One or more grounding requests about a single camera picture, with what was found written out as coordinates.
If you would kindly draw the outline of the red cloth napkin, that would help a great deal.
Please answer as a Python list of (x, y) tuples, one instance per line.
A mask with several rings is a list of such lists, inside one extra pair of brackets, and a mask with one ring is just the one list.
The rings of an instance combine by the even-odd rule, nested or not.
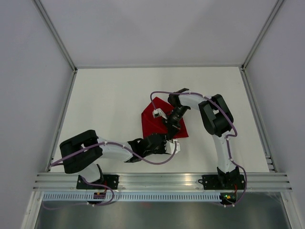
[[(161, 108), (167, 115), (171, 113), (174, 109), (172, 105), (160, 99), (159, 97), (155, 97), (153, 99), (156, 108)], [(147, 137), (151, 134), (166, 134), (167, 128), (163, 124), (162, 117), (153, 117), (153, 104), (149, 103), (149, 105), (144, 109), (141, 114), (142, 119), (142, 134), (143, 137)], [(174, 138), (187, 138), (189, 137), (184, 120), (181, 119), (179, 121), (181, 125), (181, 130), (174, 136)]]

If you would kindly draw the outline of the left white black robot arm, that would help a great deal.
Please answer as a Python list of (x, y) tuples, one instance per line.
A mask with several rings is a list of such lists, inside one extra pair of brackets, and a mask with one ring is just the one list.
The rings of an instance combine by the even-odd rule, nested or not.
[(78, 174), (94, 189), (104, 184), (97, 159), (114, 159), (135, 163), (152, 154), (171, 154), (169, 142), (163, 134), (152, 134), (128, 142), (113, 142), (100, 138), (94, 130), (85, 131), (60, 144), (66, 174)]

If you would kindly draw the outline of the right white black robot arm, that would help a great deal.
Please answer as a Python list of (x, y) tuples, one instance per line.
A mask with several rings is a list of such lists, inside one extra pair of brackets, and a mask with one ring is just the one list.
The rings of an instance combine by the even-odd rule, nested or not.
[(236, 166), (231, 162), (227, 142), (232, 130), (233, 116), (223, 97), (216, 94), (210, 98), (192, 93), (187, 88), (169, 94), (168, 103), (173, 110), (163, 121), (167, 128), (167, 139), (173, 139), (180, 131), (180, 120), (189, 109), (200, 112), (203, 126), (213, 137), (217, 152), (217, 182), (222, 188), (229, 188), (235, 182)]

